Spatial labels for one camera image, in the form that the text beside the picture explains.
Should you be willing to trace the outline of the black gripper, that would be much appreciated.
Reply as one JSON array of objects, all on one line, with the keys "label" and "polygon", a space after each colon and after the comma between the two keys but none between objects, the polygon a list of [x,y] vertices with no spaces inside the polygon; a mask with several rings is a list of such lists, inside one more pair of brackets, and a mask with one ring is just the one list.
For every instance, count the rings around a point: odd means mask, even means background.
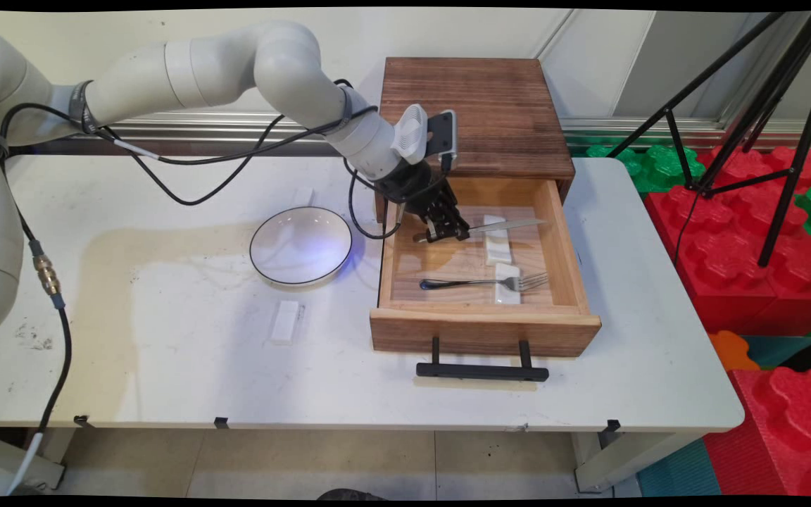
[{"label": "black gripper", "polygon": [[470,238],[470,226],[461,216],[453,190],[448,186],[451,166],[451,161],[441,161],[438,169],[427,161],[414,165],[399,163],[392,173],[375,182],[387,200],[403,204],[409,214],[425,215],[428,244],[448,238]]}]

